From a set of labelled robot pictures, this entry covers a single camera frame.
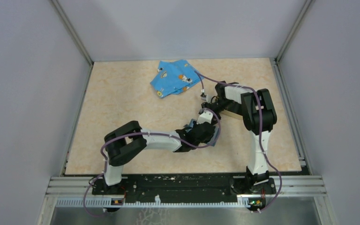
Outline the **blue card holder wallet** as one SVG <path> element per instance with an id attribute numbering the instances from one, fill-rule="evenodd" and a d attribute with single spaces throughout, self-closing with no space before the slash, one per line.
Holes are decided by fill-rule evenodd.
<path id="1" fill-rule="evenodd" d="M 191 119 L 190 123 L 189 123 L 188 125 L 185 125 L 184 127 L 188 127 L 188 126 L 192 127 L 194 122 L 196 122 L 196 119 Z M 217 141 L 217 139 L 218 139 L 218 137 L 219 137 L 219 135 L 220 135 L 220 126 L 217 126 L 217 127 L 218 127 L 218 131 L 217 131 L 217 133 L 214 135 L 214 138 L 213 138 L 208 144 L 203 144 L 203 143 L 201 143 L 197 148 L 206 148 L 206 147 L 209 147 L 209 146 L 214 146 L 214 145 L 216 144 L 216 141 Z"/>

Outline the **beige oval card tray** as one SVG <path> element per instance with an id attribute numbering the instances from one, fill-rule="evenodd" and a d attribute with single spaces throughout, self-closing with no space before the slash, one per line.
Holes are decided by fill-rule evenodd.
<path id="1" fill-rule="evenodd" d="M 221 112 L 221 114 L 226 115 L 226 116 L 229 116 L 229 117 L 231 117 L 231 118 L 235 118 L 235 119 L 237 119 L 237 120 L 243 120 L 242 115 L 239 115 L 239 114 L 237 114 L 237 113 L 234 113 L 234 112 L 231 112 L 231 111 L 228 111 L 228 110 L 223 110 L 223 111 Z"/>

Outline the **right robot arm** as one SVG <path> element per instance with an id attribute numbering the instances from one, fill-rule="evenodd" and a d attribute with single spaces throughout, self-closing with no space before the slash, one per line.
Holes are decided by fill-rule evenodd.
<path id="1" fill-rule="evenodd" d="M 251 153 L 246 168 L 245 187 L 250 193 L 258 193 L 269 180 L 268 163 L 265 153 L 273 126 L 277 122 L 277 114 L 268 89 L 260 89 L 255 95 L 236 82 L 224 81 L 215 86 L 216 100 L 202 103 L 219 114 L 232 111 L 242 117 L 245 128 L 251 135 Z"/>

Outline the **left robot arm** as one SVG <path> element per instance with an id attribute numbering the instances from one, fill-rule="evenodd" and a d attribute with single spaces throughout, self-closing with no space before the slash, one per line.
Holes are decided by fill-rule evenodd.
<path id="1" fill-rule="evenodd" d="M 198 124 L 192 121 L 188 126 L 172 132 L 157 132 L 143 129 L 136 120 L 130 121 L 104 137 L 101 153 L 105 158 L 103 187 L 110 194 L 116 194 L 122 187 L 122 171 L 143 150 L 168 150 L 175 153 L 213 146 L 221 127 L 216 122 Z"/>

